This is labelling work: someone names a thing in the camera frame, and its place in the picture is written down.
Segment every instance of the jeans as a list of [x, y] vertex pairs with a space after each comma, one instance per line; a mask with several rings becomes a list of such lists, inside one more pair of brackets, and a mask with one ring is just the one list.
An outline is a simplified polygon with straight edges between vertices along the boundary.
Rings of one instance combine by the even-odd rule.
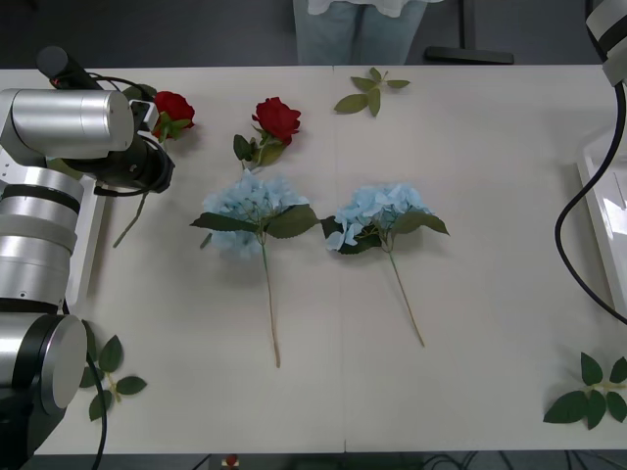
[[390, 18], [372, 5], [333, 2], [323, 14], [310, 15], [308, 0], [293, 1], [302, 66], [404, 65], [427, 7], [411, 1]]

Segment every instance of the black cable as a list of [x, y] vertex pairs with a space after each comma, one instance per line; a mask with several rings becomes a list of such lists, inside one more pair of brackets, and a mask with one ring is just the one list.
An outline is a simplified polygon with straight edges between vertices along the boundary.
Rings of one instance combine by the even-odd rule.
[[601, 299], [595, 292], [588, 287], [588, 285], [584, 282], [581, 276], [577, 273], [575, 268], [573, 267], [570, 259], [566, 255], [564, 251], [564, 247], [561, 243], [561, 229], [566, 219], [566, 216], [572, 209], [581, 201], [586, 194], [593, 188], [595, 184], [601, 179], [601, 177], [605, 174], [609, 165], [614, 160], [616, 156], [616, 152], [618, 151], [618, 146], [620, 145], [620, 141], [623, 137], [623, 130], [625, 127], [625, 118], [627, 115], [627, 104], [625, 103], [625, 89], [623, 88], [622, 82], [618, 83], [614, 87], [614, 91], [616, 92], [616, 127], [614, 129], [614, 137], [611, 140], [611, 145], [609, 146], [609, 150], [607, 151], [607, 155], [605, 156], [603, 163], [595, 173], [595, 175], [590, 178], [590, 181], [586, 183], [586, 185], [579, 191], [574, 198], [570, 200], [570, 202], [566, 205], [566, 207], [562, 210], [561, 214], [557, 218], [557, 222], [555, 223], [555, 244], [557, 245], [557, 251], [559, 252], [559, 256], [561, 260], [566, 265], [566, 268], [575, 278], [575, 281], [579, 284], [579, 286], [588, 294], [593, 301], [595, 301], [599, 306], [601, 306], [605, 311], [607, 311], [611, 316], [616, 318], [621, 323], [627, 325], [627, 318], [614, 310], [611, 306], [609, 306], [603, 299]]
[[586, 466], [586, 464], [584, 463], [584, 461], [582, 460], [582, 458], [579, 456], [579, 454], [577, 453], [576, 450], [572, 451], [572, 454], [575, 456], [575, 458], [577, 459], [577, 462], [579, 462], [579, 466], [583, 469], [583, 470], [588, 470], [588, 467]]
[[116, 81], [118, 83], [124, 83], [125, 85], [128, 86], [132, 86], [133, 88], [136, 88], [139, 90], [139, 92], [141, 93], [141, 99], [142, 101], [149, 101], [149, 102], [153, 102], [153, 97], [150, 96], [150, 93], [148, 93], [146, 90], [144, 90], [141, 86], [139, 86], [137, 83], [134, 83], [130, 80], [127, 80], [125, 78], [117, 78], [116, 76], [98, 76], [96, 78], [94, 78], [96, 81]]
[[506, 465], [507, 470], [513, 470], [513, 465], [511, 465], [511, 462], [507, 458], [506, 453], [503, 452], [502, 450], [499, 450], [499, 455], [501, 456], [503, 463]]
[[196, 466], [194, 468], [192, 468], [192, 470], [198, 470], [200, 468], [200, 466], [205, 463], [207, 460], [209, 460], [210, 458], [212, 458], [212, 454], [207, 454], [205, 455], [205, 458], [203, 458], [200, 462], [198, 462], [196, 464]]
[[[90, 74], [92, 77], [96, 76], [96, 77], [98, 77], [98, 78], [102, 78], [102, 75], [101, 75], [100, 73], [95, 73], [95, 72], [91, 71], [89, 74]], [[121, 90], [120, 90], [120, 88], [119, 88], [119, 87], [118, 87], [115, 83], [113, 83], [113, 82], [112, 82], [112, 81], [110, 81], [110, 80], [107, 80], [107, 81], [109, 82], [109, 84], [110, 84], [111, 86], [113, 86], [114, 88], [116, 88], [116, 90], [121, 91]]]
[[470, 468], [470, 464], [472, 463], [472, 460], [474, 460], [474, 457], [476, 457], [478, 453], [479, 453], [478, 451], [470, 452], [465, 457], [465, 459], [461, 462], [461, 468], [463, 470], [467, 470], [468, 468]]
[[587, 20], [590, 14], [595, 11], [595, 0], [586, 0], [585, 8], [586, 8], [585, 11], [586, 11], [586, 20]]
[[[69, 315], [70, 309], [68, 308], [68, 302], [63, 299], [63, 315]], [[93, 359], [87, 352], [86, 355], [87, 366], [89, 367], [89, 371], [91, 372], [91, 376], [94, 379], [94, 383], [96, 384], [96, 390], [98, 391], [98, 400], [100, 401], [100, 406], [102, 407], [103, 413], [100, 421], [100, 444], [98, 445], [98, 452], [96, 453], [96, 459], [94, 460], [93, 465], [91, 466], [91, 470], [98, 470], [100, 467], [100, 462], [102, 461], [102, 456], [105, 451], [105, 443], [107, 442], [107, 404], [105, 403], [105, 391], [102, 390], [102, 384], [100, 383], [100, 379], [98, 378], [98, 371], [96, 370], [96, 366], [94, 364]]]
[[153, 189], [158, 188], [164, 183], [164, 181], [168, 177], [168, 154], [162, 148], [162, 146], [159, 145], [154, 140], [149, 139], [148, 137], [145, 137], [143, 135], [140, 135], [140, 137], [142, 138], [142, 140], [148, 142], [149, 145], [152, 145], [153, 148], [157, 151], [157, 155], [159, 156], [161, 160], [161, 174], [159, 175], [159, 177], [155, 179], [155, 181], [153, 181], [149, 186], [146, 186], [145, 188], [139, 189], [137, 191], [131, 191], [128, 193], [121, 193], [119, 191], [114, 191], [112, 189], [104, 189], [99, 186], [96, 186], [94, 188], [95, 195], [110, 196], [112, 198], [130, 198], [132, 196], [139, 196], [141, 194], [148, 193], [149, 191], [152, 191]]
[[572, 462], [570, 461], [570, 454], [568, 453], [568, 450], [564, 451], [564, 455], [566, 455], [566, 466], [568, 470], [572, 470]]

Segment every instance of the white shirt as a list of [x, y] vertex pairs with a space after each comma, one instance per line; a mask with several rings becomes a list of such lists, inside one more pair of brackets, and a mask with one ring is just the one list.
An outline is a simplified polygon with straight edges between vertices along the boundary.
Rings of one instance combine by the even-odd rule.
[[[374, 5], [379, 13], [388, 17], [397, 18], [401, 15], [403, 7], [410, 0], [310, 0], [309, 14], [320, 15], [326, 12], [332, 2], [348, 1], [358, 5]], [[441, 2], [442, 0], [418, 0], [426, 3]]]

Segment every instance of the artificial leaf cluster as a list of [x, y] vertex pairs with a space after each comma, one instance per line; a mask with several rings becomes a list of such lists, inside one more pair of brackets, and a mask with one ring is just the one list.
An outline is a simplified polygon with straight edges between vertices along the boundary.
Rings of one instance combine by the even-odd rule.
[[[120, 368], [123, 360], [123, 350], [120, 339], [118, 336], [114, 336], [107, 342], [103, 349], [100, 350], [100, 353], [98, 353], [93, 330], [85, 320], [83, 320], [82, 323], [87, 331], [87, 353], [97, 365], [96, 373], [98, 381], [102, 381], [106, 377], [109, 383], [109, 389], [104, 391], [106, 408], [103, 410], [98, 396], [94, 397], [89, 405], [89, 419], [95, 421], [96, 419], [102, 418], [103, 413], [109, 410], [114, 399], [117, 402], [121, 402], [122, 396], [136, 395], [144, 390], [147, 384], [143, 379], [135, 375], [124, 377], [115, 382], [111, 374]], [[81, 389], [88, 389], [95, 385], [96, 382], [91, 370], [89, 367], [85, 366], [82, 379], [80, 380]]]
[[407, 80], [386, 80], [388, 72], [383, 76], [376, 68], [370, 69], [371, 78], [362, 78], [360, 76], [352, 76], [351, 80], [362, 93], [349, 95], [342, 98], [337, 105], [335, 111], [344, 115], [353, 115], [363, 110], [366, 106], [370, 113], [376, 117], [381, 110], [381, 87], [387, 85], [390, 88], [405, 88], [410, 84]]
[[545, 423], [576, 423], [586, 419], [588, 429], [594, 429], [606, 411], [622, 423], [627, 417], [627, 404], [616, 391], [627, 387], [623, 384], [627, 380], [627, 360], [618, 359], [609, 374], [609, 382], [603, 382], [599, 363], [582, 352], [581, 379], [587, 387], [559, 397], [545, 414]]

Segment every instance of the loose leaf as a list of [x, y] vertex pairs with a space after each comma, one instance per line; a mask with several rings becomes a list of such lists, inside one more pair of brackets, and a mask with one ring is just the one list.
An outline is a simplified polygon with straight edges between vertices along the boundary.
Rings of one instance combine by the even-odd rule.
[[91, 329], [91, 326], [87, 322], [87, 320], [81, 320], [82, 325], [85, 327], [85, 332], [87, 333], [87, 352], [91, 357], [91, 360], [98, 360], [98, 350], [96, 349], [96, 337], [94, 336], [94, 332]]
[[381, 81], [381, 72], [379, 72], [379, 70], [375, 68], [370, 69], [370, 75], [372, 75], [372, 78], [374, 78], [374, 81], [377, 83]]
[[616, 361], [614, 366], [611, 368], [611, 373], [609, 374], [609, 381], [612, 384], [620, 384], [625, 379], [627, 379], [627, 360], [624, 357], [621, 357]]
[[576, 423], [588, 411], [588, 399], [582, 391], [570, 392], [557, 399], [545, 414], [545, 423]]
[[[155, 95], [157, 94], [157, 90], [150, 85], [140, 84], [138, 86], [140, 86], [144, 91], [146, 91], [146, 93], [148, 93], [152, 98], [154, 98]], [[128, 101], [142, 99], [141, 92], [134, 86], [129, 86], [124, 91], [122, 91], [122, 94], [126, 97]]]
[[107, 342], [100, 352], [98, 365], [103, 372], [115, 372], [121, 364], [122, 349], [118, 335]]
[[[105, 378], [105, 373], [98, 367], [96, 367], [96, 373], [98, 375], [98, 382]], [[96, 382], [94, 381], [94, 376], [91, 373], [91, 369], [89, 367], [85, 367], [82, 371], [82, 379], [80, 379], [79, 387], [81, 387], [81, 389], [88, 389], [89, 387], [93, 387], [94, 385], [96, 385]]]
[[581, 353], [581, 378], [586, 385], [595, 385], [603, 380], [599, 363], [584, 352]]
[[[111, 403], [113, 401], [114, 396], [108, 390], [104, 391], [104, 395], [105, 395], [106, 409], [109, 409], [111, 407]], [[91, 401], [91, 404], [89, 405], [89, 419], [91, 421], [95, 421], [97, 419], [102, 418], [102, 415], [103, 415], [103, 409], [102, 409], [102, 406], [100, 405], [100, 397], [96, 396], [94, 397], [94, 399]]]
[[627, 403], [625, 403], [623, 397], [616, 392], [607, 392], [605, 399], [607, 400], [609, 414], [611, 414], [616, 421], [622, 423], [625, 417], [627, 417]]
[[237, 160], [239, 160], [240, 162], [242, 160], [249, 162], [253, 157], [253, 146], [249, 144], [246, 139], [239, 134], [233, 137], [233, 151], [237, 156]]
[[237, 220], [236, 218], [227, 217], [226, 215], [220, 215], [219, 213], [204, 212], [200, 217], [194, 220], [191, 224], [192, 227], [211, 228], [218, 232], [234, 232], [236, 230], [242, 230], [244, 232], [257, 232], [259, 226], [251, 222], [244, 220]]
[[381, 109], [381, 90], [372, 88], [368, 91], [367, 97], [370, 113], [376, 118], [376, 115], [379, 114], [379, 110]]
[[338, 104], [335, 105], [335, 111], [346, 115], [353, 115], [354, 113], [361, 111], [366, 106], [368, 106], [367, 95], [349, 95], [346, 98], [342, 98]]
[[116, 383], [116, 390], [120, 395], [135, 395], [146, 388], [146, 382], [144, 379], [131, 375], [124, 377]]
[[267, 144], [256, 150], [253, 154], [253, 162], [259, 162], [260, 166], [272, 165], [285, 150], [283, 144]]
[[360, 76], [352, 76], [351, 80], [361, 91], [368, 91], [370, 88], [374, 88], [376, 86], [376, 82], [370, 80], [369, 78], [361, 78]]
[[309, 204], [292, 206], [273, 218], [265, 231], [274, 238], [292, 238], [307, 232], [319, 223]]
[[390, 88], [405, 88], [410, 84], [407, 80], [387, 80], [386, 83]]
[[586, 416], [588, 417], [588, 429], [594, 429], [597, 427], [603, 416], [605, 415], [605, 398], [601, 395], [601, 392], [592, 390], [590, 397], [588, 398], [588, 411]]
[[438, 217], [423, 211], [410, 211], [400, 215], [392, 225], [392, 236], [412, 233], [416, 228], [425, 226], [439, 233], [449, 235], [447, 226]]

